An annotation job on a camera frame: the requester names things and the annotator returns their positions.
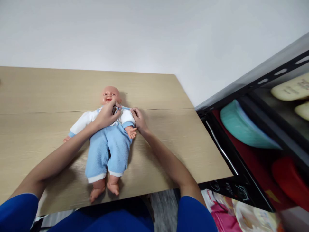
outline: doll clothing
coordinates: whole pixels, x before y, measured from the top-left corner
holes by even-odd
[[[132,139],[121,125],[101,129],[90,138],[86,164],[89,183],[105,178],[107,168],[110,175],[121,177],[128,166]]]
[[[102,107],[95,111],[85,112],[71,127],[69,136],[73,137],[81,132],[90,122],[94,121]],[[135,125],[130,108],[122,107],[120,117],[110,126],[96,132],[90,138],[85,174],[89,183],[93,183],[106,176],[107,168],[113,176],[120,177],[127,169],[128,156],[132,139],[124,130]]]

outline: doll face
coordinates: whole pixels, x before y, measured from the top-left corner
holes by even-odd
[[[114,86],[107,86],[103,89],[101,104],[105,105],[112,99],[116,99],[119,104],[121,103],[119,90]]]

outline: table surface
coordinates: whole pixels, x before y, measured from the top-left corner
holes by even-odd
[[[232,176],[175,75],[0,67],[0,204],[62,144],[83,112],[100,107],[108,85],[119,89],[122,105],[142,110],[149,128],[198,183]],[[38,215],[90,205],[92,185],[84,174],[88,148],[89,142],[47,187]],[[105,191],[95,203],[175,187],[139,134],[119,186],[119,196]]]

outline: teal container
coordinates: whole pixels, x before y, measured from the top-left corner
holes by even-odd
[[[225,128],[239,141],[256,148],[281,149],[251,121],[237,100],[222,108],[220,117]]]

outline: floor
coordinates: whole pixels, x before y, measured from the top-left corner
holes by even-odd
[[[154,230],[160,232],[174,232],[177,228],[177,209],[178,203],[174,190],[152,193],[150,195],[151,205],[154,210]],[[59,221],[69,216],[73,210],[50,214],[44,218],[42,232],[48,231],[48,228],[54,226]]]

